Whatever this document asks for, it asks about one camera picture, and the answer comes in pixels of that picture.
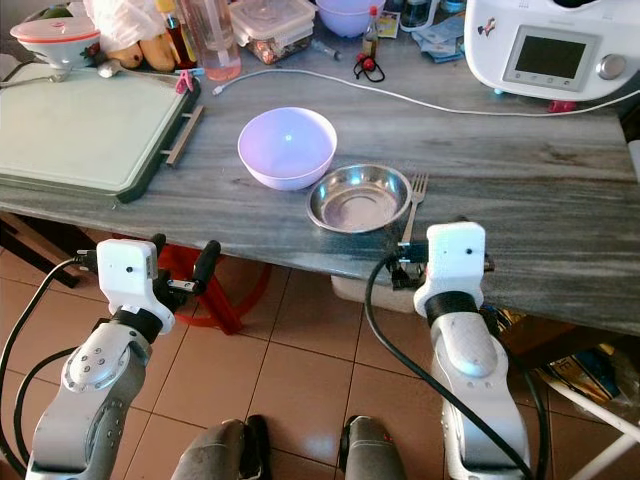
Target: metal fork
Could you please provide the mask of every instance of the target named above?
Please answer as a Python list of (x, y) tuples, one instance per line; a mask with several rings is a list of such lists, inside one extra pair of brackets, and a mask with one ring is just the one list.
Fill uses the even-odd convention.
[(23, 85), (31, 82), (38, 82), (40, 80), (49, 80), (51, 83), (60, 83), (64, 82), (69, 76), (70, 71), (65, 70), (62, 73), (54, 73), (53, 75), (48, 75), (46, 77), (36, 77), (36, 78), (27, 78), (25, 80), (9, 80), (8, 82), (0, 82), (0, 87), (15, 87), (17, 85)]
[(413, 232), (413, 222), (416, 218), (416, 210), (418, 205), (424, 200), (424, 195), (427, 192), (427, 182), (429, 181), (429, 174), (416, 173), (411, 180), (411, 213), (409, 213), (409, 220), (407, 226), (404, 229), (404, 235), (402, 235), (402, 243), (409, 244), (411, 242), (411, 233)]

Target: red clip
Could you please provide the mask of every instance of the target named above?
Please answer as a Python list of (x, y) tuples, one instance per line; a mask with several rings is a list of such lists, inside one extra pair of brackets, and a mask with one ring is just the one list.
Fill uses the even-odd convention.
[(572, 112), (576, 109), (576, 102), (565, 102), (562, 100), (553, 100), (549, 104), (549, 113)]
[(187, 89), (190, 92), (193, 92), (193, 77), (188, 70), (183, 70), (180, 72), (180, 79), (178, 80), (178, 83), (176, 83), (176, 92), (182, 95), (187, 91)]

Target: white kitchen appliance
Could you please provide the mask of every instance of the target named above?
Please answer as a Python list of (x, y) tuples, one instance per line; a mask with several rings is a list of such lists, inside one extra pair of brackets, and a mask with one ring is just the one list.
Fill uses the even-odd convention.
[(640, 68), (640, 0), (469, 0), (464, 37), (485, 85), (592, 100)]

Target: cutting board frame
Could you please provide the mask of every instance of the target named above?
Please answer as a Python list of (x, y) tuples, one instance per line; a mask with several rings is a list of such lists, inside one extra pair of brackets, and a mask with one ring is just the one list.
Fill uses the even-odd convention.
[[(22, 67), (31, 63), (39, 62), (25, 62), (18, 65), (5, 80), (10, 80)], [(151, 179), (156, 174), (160, 165), (166, 160), (166, 153), (162, 151), (171, 150), (171, 146), (179, 136), (182, 126), (186, 123), (183, 114), (190, 113), (196, 104), (196, 100), (200, 95), (200, 82), (194, 79), (193, 91), (187, 90), (182, 95), (182, 99), (171, 115), (170, 120), (162, 130), (162, 133), (158, 137), (155, 145), (147, 155), (147, 158), (143, 161), (141, 167), (138, 169), (136, 176), (128, 187), (123, 188), (120, 191), (114, 192), (110, 190), (103, 190), (98, 188), (82, 187), (69, 185), (62, 182), (52, 182), (34, 178), (25, 178), (15, 175), (0, 174), (0, 185), (9, 185), (20, 188), (27, 188), (30, 190), (44, 190), (50, 192), (59, 192), (72, 194), (75, 196), (90, 196), (90, 197), (102, 197), (106, 200), (118, 200), (121, 203), (129, 203), (140, 198), (147, 191)]]

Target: appliance knob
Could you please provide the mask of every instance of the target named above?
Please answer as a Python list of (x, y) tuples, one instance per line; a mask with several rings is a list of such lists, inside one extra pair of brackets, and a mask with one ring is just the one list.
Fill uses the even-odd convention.
[(603, 80), (615, 80), (627, 68), (627, 60), (622, 55), (607, 55), (600, 60), (596, 72)]

